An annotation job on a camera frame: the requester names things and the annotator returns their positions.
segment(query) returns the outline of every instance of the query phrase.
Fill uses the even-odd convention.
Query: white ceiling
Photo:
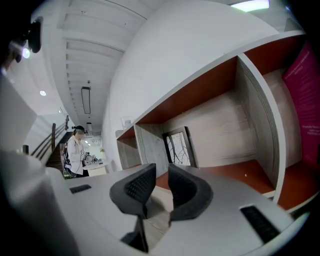
[[[57,113],[61,107],[75,125],[86,128],[86,123],[91,122],[97,135],[102,127],[109,86],[123,54],[141,26],[166,1],[45,2],[32,16],[32,19],[43,17],[41,51],[18,65],[14,63],[8,70],[15,80],[15,89],[38,115]],[[284,7],[274,2],[279,1],[270,2],[268,14],[265,11],[257,16],[282,29],[285,19],[279,11],[284,12]],[[278,24],[275,20],[279,16],[282,18]],[[91,114],[84,113],[83,86],[91,87]],[[47,96],[40,96],[40,90],[45,90]]]

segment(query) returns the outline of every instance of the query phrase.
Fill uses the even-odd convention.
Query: white curved wall
[[[136,34],[110,86],[102,136],[113,170],[121,169],[115,131],[122,130],[122,116],[137,118],[205,65],[274,34],[278,32],[264,21],[228,5],[164,4]]]

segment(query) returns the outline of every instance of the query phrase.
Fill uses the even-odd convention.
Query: white shirt
[[[78,140],[74,135],[71,136],[71,138],[68,141],[68,156],[71,163],[71,172],[79,175],[84,174],[83,166],[82,166],[82,160],[83,155],[81,155],[81,151],[84,150],[84,146]]]

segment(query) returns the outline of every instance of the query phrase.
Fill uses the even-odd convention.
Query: light fixture
[[[92,132],[92,123],[91,122],[87,122],[86,125],[88,126],[88,131]]]
[[[22,56],[25,58],[25,59],[28,59],[30,57],[30,51],[28,48],[23,48],[22,50]]]
[[[83,104],[83,111],[85,114],[91,114],[90,108],[90,87],[83,86],[81,88],[81,97],[82,97],[82,104]]]
[[[254,10],[268,9],[270,3],[269,0],[251,0],[232,4],[231,6],[244,12],[251,12]]]

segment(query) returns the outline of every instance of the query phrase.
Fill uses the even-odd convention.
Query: stair railing
[[[67,115],[65,118],[65,122],[62,123],[58,128],[56,128],[56,124],[52,124],[52,132],[32,151],[30,156],[34,156],[35,158],[41,160],[48,149],[51,147],[51,152],[56,148],[56,139],[60,136],[61,133],[68,130],[68,121],[69,116]],[[25,154],[29,154],[29,146],[23,145],[22,152]]]

